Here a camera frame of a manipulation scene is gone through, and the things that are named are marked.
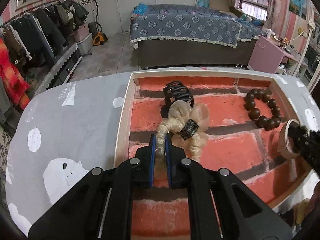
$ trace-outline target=bed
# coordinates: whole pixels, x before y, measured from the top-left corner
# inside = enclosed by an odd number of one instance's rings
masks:
[[[172,65],[247,65],[265,33],[219,10],[185,5],[136,7],[130,43],[142,69]]]

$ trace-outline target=brick pattern surface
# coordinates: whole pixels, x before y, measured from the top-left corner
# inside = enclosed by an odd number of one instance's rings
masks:
[[[287,191],[305,170],[301,158],[288,162],[277,152],[279,133],[259,129],[244,109],[243,97],[252,88],[267,89],[269,81],[234,78],[160,77],[139,79],[130,129],[129,156],[148,144],[160,121],[164,105],[162,89],[173,80],[190,88],[196,103],[206,104],[210,111],[208,144],[200,163],[218,170],[226,167],[241,179],[265,203]],[[271,117],[267,104],[255,100],[261,114]],[[154,187],[168,187],[167,181],[154,181]],[[134,201],[132,234],[137,236],[182,236],[189,234],[188,200],[162,202]]]

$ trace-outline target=pink storage box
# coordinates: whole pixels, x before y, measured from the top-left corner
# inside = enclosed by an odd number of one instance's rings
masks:
[[[82,41],[89,34],[88,24],[83,24],[78,30],[74,31],[74,38],[76,42]]]

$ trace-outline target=beige scrunchie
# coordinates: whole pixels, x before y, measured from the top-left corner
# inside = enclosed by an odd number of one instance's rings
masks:
[[[188,158],[200,161],[202,148],[207,144],[207,135],[204,131],[209,127],[209,109],[204,104],[194,104],[193,108],[182,100],[174,102],[169,109],[168,119],[162,119],[156,134],[155,171],[156,179],[166,178],[166,161],[164,154],[164,138],[170,131],[174,133],[172,144],[185,150]],[[186,122],[192,119],[199,126],[196,133],[184,140],[178,132],[184,128]]]

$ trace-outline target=tile floor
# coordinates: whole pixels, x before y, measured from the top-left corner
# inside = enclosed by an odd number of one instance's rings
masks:
[[[139,70],[138,50],[129,44],[129,32],[108,36],[102,46],[94,46],[74,71],[71,81]]]

